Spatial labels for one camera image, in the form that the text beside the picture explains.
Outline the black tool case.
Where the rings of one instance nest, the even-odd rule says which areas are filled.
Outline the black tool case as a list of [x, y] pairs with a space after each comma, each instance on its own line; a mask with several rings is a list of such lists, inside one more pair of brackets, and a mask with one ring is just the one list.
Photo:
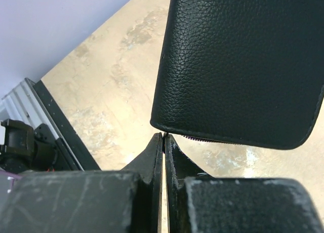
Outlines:
[[294, 149], [323, 101], [323, 0], [171, 0], [150, 124]]

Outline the aluminium rail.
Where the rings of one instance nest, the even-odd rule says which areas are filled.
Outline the aluminium rail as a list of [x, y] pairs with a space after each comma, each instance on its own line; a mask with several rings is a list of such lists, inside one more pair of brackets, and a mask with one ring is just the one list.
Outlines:
[[28, 78], [21, 81], [8, 94], [1, 99], [1, 113], [7, 114], [8, 118], [22, 121], [34, 129], [41, 124], [46, 124], [55, 139], [61, 139], [67, 150], [68, 157], [72, 162], [72, 169], [83, 170], [82, 165], [76, 158], [72, 148], [68, 145], [63, 134], [59, 131], [45, 105], [36, 93], [33, 85], [35, 82]]

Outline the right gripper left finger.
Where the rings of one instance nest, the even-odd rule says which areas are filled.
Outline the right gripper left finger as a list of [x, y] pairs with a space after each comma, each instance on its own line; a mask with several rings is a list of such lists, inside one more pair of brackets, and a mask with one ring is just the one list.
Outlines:
[[1, 232], [160, 232], [163, 137], [117, 171], [23, 176], [1, 210]]

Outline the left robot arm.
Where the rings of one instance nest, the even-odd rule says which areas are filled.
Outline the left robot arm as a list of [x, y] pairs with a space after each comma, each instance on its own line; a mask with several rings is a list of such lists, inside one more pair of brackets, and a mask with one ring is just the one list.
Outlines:
[[6, 119], [1, 121], [1, 128], [5, 129], [1, 169], [13, 174], [54, 169], [58, 152], [53, 136], [47, 134], [47, 125], [35, 130], [22, 121]]

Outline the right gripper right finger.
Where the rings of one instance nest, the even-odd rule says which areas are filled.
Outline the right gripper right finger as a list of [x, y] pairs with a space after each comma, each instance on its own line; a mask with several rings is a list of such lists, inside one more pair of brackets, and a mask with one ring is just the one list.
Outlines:
[[164, 135], [169, 232], [323, 232], [306, 189], [288, 178], [216, 178]]

